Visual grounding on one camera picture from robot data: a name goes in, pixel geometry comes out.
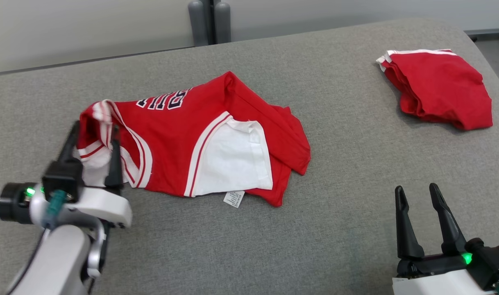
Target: robotic arm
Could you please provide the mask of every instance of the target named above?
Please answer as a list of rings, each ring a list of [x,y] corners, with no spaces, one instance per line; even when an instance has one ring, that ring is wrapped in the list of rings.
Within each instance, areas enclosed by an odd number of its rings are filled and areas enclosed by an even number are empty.
[[[397,277],[395,295],[499,294],[499,246],[484,247],[479,238],[466,241],[439,187],[430,184],[431,203],[439,215],[442,254],[424,255],[408,216],[401,186],[395,189]]]
[[[110,228],[131,226],[131,207],[120,196],[118,127],[113,130],[109,174],[102,188],[86,187],[82,181],[83,165],[72,156],[78,132],[77,121],[41,184],[7,183],[0,194],[1,220],[43,228],[36,249],[13,280],[8,295],[91,293],[104,266]]]

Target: gray table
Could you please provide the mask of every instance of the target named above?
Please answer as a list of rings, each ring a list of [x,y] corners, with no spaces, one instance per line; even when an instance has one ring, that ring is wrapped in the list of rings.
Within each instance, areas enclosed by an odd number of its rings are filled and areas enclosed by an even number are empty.
[[[494,127],[459,132],[402,114],[375,65],[387,49],[451,48],[484,77]],[[113,230],[95,294],[389,294],[398,262],[394,188],[403,185],[427,254],[441,235],[428,184],[465,236],[499,243],[499,79],[457,28],[426,19],[190,48],[0,76],[0,188],[38,181],[90,103],[202,84],[231,70],[291,106],[313,159],[284,205],[246,196],[177,198],[126,189],[134,225]],[[0,293],[39,230],[0,221]]]

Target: clothing tag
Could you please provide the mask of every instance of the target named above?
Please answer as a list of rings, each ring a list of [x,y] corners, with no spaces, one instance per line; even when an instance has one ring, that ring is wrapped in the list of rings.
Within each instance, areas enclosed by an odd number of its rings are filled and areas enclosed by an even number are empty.
[[[226,196],[224,197],[224,202],[232,205],[235,208],[238,208],[243,196],[244,191],[227,192]]]

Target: red jersey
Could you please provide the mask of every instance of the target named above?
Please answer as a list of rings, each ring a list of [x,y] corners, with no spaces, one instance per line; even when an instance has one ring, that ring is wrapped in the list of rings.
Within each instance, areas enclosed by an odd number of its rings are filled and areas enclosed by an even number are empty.
[[[148,99],[103,100],[80,122],[88,185],[102,185],[107,174],[113,125],[120,127],[124,179],[176,196],[245,190],[281,206],[291,169],[304,175],[310,161],[289,108],[267,104],[231,72]]]

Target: gray cylinder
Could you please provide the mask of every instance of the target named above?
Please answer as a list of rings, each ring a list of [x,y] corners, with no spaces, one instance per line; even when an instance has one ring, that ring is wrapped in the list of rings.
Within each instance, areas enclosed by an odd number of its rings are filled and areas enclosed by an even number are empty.
[[[189,2],[188,11],[193,33],[193,44],[195,47],[209,45],[206,20],[204,18],[204,5],[199,0]]]
[[[215,5],[214,13],[217,44],[231,42],[231,12],[229,4],[218,2]]]

